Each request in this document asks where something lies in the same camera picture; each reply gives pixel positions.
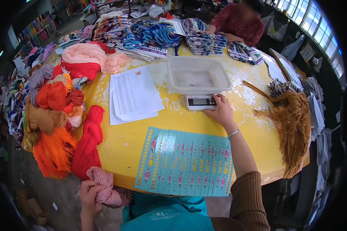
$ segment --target woman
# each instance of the woman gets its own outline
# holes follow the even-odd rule
[[[227,41],[254,47],[264,33],[264,23],[258,18],[263,10],[264,3],[260,0],[230,3],[212,19],[208,30],[204,32],[224,32]]]
[[[261,176],[233,121],[233,109],[225,96],[218,94],[213,98],[217,111],[205,110],[205,113],[220,123],[229,135],[237,176],[231,187],[233,201],[229,218],[208,217],[204,197],[164,197],[136,192],[131,204],[122,212],[121,230],[270,230],[262,205]],[[91,180],[81,184],[83,231],[93,230],[93,221],[103,210],[95,197],[104,188]]]

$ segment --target window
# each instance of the window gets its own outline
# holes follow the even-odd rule
[[[303,16],[305,16],[307,7],[309,5],[309,1],[307,0],[299,0],[298,6],[292,15],[292,20],[295,21],[298,25],[301,24]]]
[[[338,78],[341,78],[344,72],[344,66],[343,66],[343,59],[340,50],[336,52],[333,62],[332,62],[332,67],[337,74]]]
[[[325,51],[325,49],[327,48],[331,40],[330,38],[332,38],[332,35],[333,35],[332,30],[330,29],[330,26],[328,25],[327,21],[323,17],[321,19],[319,28],[316,31],[316,34],[314,35],[314,39]]]
[[[280,10],[280,11],[283,11],[283,10],[286,10],[289,6],[289,1],[290,0],[279,0],[279,3],[277,4],[277,8]]]
[[[320,17],[320,10],[314,3],[312,3],[310,12],[308,12],[308,17],[302,28],[306,30],[310,35],[313,35],[320,21]]]
[[[313,0],[275,0],[276,8],[308,33],[329,59],[338,78],[344,73],[342,53],[328,21]]]

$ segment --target plastic container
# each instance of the plastic container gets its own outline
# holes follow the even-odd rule
[[[213,59],[172,57],[167,72],[168,86],[179,94],[218,94],[233,88],[223,65]]]

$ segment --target blue card sheet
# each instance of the blue card sheet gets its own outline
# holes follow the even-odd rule
[[[149,127],[135,188],[173,196],[228,196],[233,164],[226,137]]]

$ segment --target teal shirt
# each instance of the teal shirt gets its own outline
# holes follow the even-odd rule
[[[122,212],[121,231],[214,230],[204,197],[164,197],[135,193]]]

